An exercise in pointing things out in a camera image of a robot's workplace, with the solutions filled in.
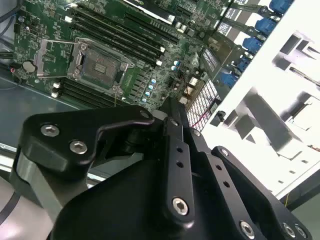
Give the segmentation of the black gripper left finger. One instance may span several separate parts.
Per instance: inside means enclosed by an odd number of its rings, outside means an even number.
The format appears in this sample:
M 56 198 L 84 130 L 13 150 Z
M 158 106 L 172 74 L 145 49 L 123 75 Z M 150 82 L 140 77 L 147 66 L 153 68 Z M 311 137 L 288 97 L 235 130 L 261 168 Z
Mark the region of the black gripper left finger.
M 147 161 L 190 156 L 177 103 L 168 97 L 155 112 L 128 105 L 30 116 L 22 127 L 16 172 L 56 220 L 86 190 L 92 167 L 136 154 Z

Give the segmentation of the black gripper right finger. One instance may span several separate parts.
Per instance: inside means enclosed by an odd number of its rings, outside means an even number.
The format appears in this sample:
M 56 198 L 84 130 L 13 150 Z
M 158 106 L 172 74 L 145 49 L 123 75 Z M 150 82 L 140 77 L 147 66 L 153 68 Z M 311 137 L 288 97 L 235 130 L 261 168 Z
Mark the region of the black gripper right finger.
M 310 240 L 312 234 L 228 149 L 209 148 L 176 105 L 189 146 L 195 222 L 190 240 Z

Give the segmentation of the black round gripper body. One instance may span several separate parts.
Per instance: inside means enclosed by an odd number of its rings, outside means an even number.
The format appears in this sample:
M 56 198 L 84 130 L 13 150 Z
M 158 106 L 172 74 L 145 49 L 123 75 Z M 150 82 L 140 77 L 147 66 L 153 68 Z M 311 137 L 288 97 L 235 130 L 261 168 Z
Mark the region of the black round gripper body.
M 143 160 L 72 199 L 53 240 L 239 240 L 240 170 L 215 156 Z

